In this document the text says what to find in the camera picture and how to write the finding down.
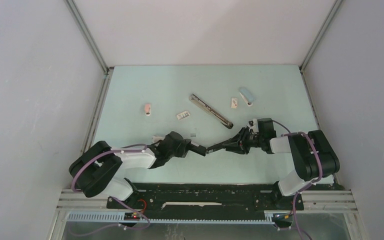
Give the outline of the light blue stapler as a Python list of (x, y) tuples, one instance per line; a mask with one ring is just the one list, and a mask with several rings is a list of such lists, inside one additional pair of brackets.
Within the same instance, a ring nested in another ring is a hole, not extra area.
[(248, 107), (251, 107), (255, 101), (254, 95), (245, 87), (239, 88), (239, 94)]

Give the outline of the beige black long stapler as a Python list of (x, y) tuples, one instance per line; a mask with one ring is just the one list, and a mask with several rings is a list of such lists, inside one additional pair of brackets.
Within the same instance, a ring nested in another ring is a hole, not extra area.
[(195, 94), (191, 94), (189, 96), (189, 100), (194, 105), (196, 105), (197, 107), (202, 109), (204, 112), (206, 112), (207, 114), (209, 114), (209, 115), (213, 116), (214, 118), (216, 118), (227, 129), (232, 129), (233, 128), (234, 124), (230, 120), (228, 120), (225, 116), (223, 116), (221, 113), (219, 113), (213, 107), (208, 105), (206, 102), (204, 102), (201, 98), (199, 98)]

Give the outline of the pink stapler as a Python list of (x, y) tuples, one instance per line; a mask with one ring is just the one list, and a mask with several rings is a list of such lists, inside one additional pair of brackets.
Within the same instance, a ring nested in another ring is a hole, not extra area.
[(151, 115), (152, 105), (150, 103), (146, 103), (144, 106), (144, 112), (146, 116)]

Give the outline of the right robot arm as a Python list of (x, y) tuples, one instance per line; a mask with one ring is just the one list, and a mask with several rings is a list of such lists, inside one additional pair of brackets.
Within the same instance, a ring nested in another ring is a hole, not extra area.
[(294, 169), (274, 185), (271, 204), (284, 209), (291, 196), (301, 193), (323, 178), (340, 170), (340, 162), (322, 130), (291, 132), (278, 136), (271, 118), (249, 121), (234, 137), (223, 141), (220, 149), (246, 155), (252, 148), (267, 154), (291, 154)]

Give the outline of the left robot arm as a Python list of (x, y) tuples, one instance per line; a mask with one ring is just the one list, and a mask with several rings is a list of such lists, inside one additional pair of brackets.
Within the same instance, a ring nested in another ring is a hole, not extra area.
[(185, 158), (188, 152), (205, 156), (207, 149), (175, 131), (164, 137), (153, 137), (152, 144), (121, 148), (111, 147), (101, 140), (70, 165), (69, 173), (73, 177), (70, 188), (87, 198), (107, 195), (118, 199), (125, 208), (133, 208), (138, 202), (138, 194), (124, 175), (127, 170), (159, 168), (172, 158)]

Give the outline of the closed white staple box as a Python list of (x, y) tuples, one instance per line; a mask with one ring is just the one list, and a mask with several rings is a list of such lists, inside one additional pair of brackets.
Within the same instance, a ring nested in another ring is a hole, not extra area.
[(230, 107), (236, 109), (238, 107), (238, 99), (236, 97), (231, 98)]

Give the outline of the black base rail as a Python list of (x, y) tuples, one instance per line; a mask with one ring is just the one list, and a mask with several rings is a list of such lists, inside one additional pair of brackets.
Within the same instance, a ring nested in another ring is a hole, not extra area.
[(304, 210), (301, 196), (282, 196), (272, 184), (137, 183), (125, 201), (150, 220), (259, 221), (269, 211)]

